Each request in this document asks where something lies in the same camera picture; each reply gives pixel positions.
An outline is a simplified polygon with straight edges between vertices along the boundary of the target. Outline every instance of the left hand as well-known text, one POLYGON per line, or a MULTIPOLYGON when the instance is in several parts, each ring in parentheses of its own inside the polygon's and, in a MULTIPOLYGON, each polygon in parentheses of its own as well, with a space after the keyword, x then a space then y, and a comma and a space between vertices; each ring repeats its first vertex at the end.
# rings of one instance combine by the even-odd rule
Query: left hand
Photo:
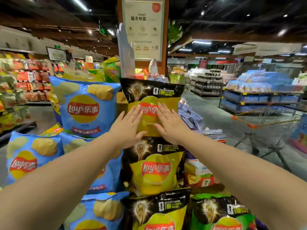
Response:
POLYGON ((133 106, 131 110, 125 115, 121 112, 116 121, 113 123, 109 133, 117 139, 121 148, 129 148, 140 142, 142 137, 146 135, 146 131, 141 131, 136 134, 138 125, 143 116, 143 111, 140 112, 141 106, 137 108, 133 106))

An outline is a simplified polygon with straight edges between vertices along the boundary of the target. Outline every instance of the right hand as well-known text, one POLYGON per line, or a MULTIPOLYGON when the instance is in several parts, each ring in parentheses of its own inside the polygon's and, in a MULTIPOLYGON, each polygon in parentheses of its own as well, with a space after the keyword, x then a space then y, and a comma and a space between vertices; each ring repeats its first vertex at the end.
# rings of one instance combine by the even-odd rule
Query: right hand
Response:
POLYGON ((182 145, 185 135, 191 130, 181 117, 173 109, 170 111, 164 103, 159 102, 156 114, 163 127, 157 123, 154 125, 162 137, 172 144, 182 145))

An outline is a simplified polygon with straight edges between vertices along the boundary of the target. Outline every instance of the hand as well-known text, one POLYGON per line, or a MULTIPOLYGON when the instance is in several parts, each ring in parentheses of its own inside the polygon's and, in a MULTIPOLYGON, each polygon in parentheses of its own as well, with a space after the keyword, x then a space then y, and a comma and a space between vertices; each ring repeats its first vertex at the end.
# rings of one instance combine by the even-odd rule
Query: hand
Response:
POLYGON ((154 125, 163 138, 172 144, 182 145, 182 139, 191 130, 181 117, 173 109, 170 111, 164 103, 159 102, 156 114, 163 127, 157 123, 154 125))
POLYGON ((137 108, 132 107, 131 110, 125 115, 125 112, 121 112, 109 131, 114 135, 114 138, 118 140, 121 149, 129 148, 136 143, 140 142, 142 137, 146 135, 146 131, 141 131, 136 134, 136 130, 143 115, 143 111, 140 112, 141 106, 137 108))

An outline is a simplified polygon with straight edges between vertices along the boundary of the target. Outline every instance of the black lay's chip bag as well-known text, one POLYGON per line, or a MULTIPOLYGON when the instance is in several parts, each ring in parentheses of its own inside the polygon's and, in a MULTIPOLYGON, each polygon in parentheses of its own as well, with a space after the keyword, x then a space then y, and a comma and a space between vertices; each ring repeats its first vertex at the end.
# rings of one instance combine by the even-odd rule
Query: black lay's chip bag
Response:
POLYGON ((255 216, 233 196, 197 194, 192 201, 191 230, 256 230, 255 216))
POLYGON ((137 80, 121 78, 120 83, 125 97, 128 100, 128 111, 141 105, 143 117, 137 132, 147 131, 147 136, 160 136, 154 123, 159 123, 156 116, 158 102, 164 103, 171 110, 178 112, 178 102, 185 86, 181 84, 168 84, 159 81, 137 80))
POLYGON ((124 199, 123 203, 133 217, 132 230, 175 230, 182 228, 189 198, 190 189, 185 188, 124 199))
POLYGON ((142 138, 134 146, 124 149, 121 180, 137 196, 158 194, 177 189, 178 165, 183 161, 183 147, 173 145, 162 137, 142 138))

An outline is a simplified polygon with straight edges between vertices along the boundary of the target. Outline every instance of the exit sign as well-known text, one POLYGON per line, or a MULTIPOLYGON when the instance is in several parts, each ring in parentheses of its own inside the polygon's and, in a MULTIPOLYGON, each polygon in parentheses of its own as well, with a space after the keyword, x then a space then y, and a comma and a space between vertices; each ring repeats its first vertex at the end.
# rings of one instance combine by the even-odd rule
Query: exit sign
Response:
POLYGON ((100 25, 99 25, 99 32, 100 32, 101 34, 103 34, 104 36, 106 35, 106 31, 105 31, 105 29, 104 29, 103 26, 100 26, 100 25))

